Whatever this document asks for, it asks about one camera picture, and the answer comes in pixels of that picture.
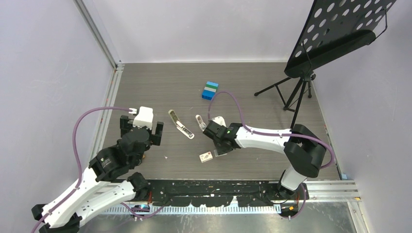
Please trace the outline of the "clear staples tray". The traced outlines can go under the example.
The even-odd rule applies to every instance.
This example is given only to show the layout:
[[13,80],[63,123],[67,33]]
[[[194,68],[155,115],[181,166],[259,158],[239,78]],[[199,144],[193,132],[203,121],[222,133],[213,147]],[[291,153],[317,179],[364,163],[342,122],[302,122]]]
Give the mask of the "clear staples tray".
[[214,150],[214,156],[215,157],[224,156],[224,155],[227,155],[227,153],[223,153],[221,151]]

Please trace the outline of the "small white stapler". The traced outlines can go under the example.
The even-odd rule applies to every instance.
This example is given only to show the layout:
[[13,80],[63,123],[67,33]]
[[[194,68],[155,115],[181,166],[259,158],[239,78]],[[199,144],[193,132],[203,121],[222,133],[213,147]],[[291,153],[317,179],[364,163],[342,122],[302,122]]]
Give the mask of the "small white stapler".
[[203,118],[200,115],[196,115],[195,118],[201,131],[204,131],[207,128],[207,124],[204,122]]

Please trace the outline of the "white staples box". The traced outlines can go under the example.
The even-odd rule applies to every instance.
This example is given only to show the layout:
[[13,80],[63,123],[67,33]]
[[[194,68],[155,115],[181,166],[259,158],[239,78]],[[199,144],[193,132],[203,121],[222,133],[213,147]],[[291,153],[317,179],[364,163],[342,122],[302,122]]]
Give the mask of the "white staples box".
[[201,163],[205,163],[205,162],[207,162],[207,161],[212,160],[212,159],[213,159],[213,155],[212,155],[212,153],[209,151],[209,152],[200,154],[200,155],[199,155],[199,159],[200,159]]

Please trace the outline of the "olive green white stapler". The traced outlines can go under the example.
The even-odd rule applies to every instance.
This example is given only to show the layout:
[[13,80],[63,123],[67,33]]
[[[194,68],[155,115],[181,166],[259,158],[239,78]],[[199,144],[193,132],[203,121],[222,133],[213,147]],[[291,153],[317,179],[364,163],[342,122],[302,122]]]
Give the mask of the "olive green white stapler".
[[178,118],[178,116],[176,115],[175,111],[173,109],[170,109],[168,111],[169,116],[171,117],[172,121],[174,122],[176,128],[182,133],[184,134],[187,138],[189,139],[193,139],[194,138],[194,134],[187,129],[182,122],[180,121],[180,119]]

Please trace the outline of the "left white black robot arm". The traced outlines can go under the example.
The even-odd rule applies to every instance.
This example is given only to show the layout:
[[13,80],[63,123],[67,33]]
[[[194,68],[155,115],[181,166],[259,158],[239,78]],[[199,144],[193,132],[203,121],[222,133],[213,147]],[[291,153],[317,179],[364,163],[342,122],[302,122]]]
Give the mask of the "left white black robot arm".
[[136,115],[120,118],[120,139],[100,150],[83,171],[82,177],[48,204],[37,204],[32,214],[39,233],[76,233],[94,216],[111,205],[136,199],[145,200],[150,185],[139,172],[109,191],[95,194],[112,184],[119,176],[142,163],[144,153],[161,143],[164,123],[152,130],[151,116]]

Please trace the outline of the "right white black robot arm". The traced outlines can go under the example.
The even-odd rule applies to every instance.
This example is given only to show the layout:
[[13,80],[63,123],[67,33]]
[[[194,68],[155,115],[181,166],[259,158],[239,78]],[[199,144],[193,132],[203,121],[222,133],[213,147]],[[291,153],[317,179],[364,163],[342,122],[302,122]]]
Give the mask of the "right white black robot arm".
[[213,140],[219,153],[257,148],[285,155],[291,165],[284,170],[276,186],[283,199],[295,196],[306,178],[318,177],[326,154],[322,141],[301,124],[294,125],[292,129],[270,130],[249,128],[241,123],[231,123],[226,127],[212,120],[203,134]]

